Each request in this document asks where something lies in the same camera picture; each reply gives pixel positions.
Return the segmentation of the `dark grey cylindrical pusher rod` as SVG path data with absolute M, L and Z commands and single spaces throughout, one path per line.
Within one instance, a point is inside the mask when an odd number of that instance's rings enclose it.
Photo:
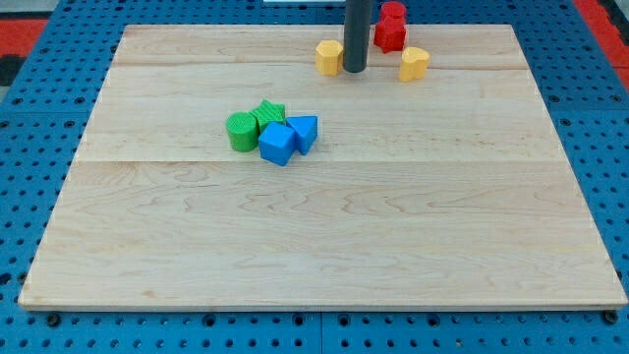
M 344 69 L 361 73 L 367 67 L 372 0 L 347 0 L 344 19 Z

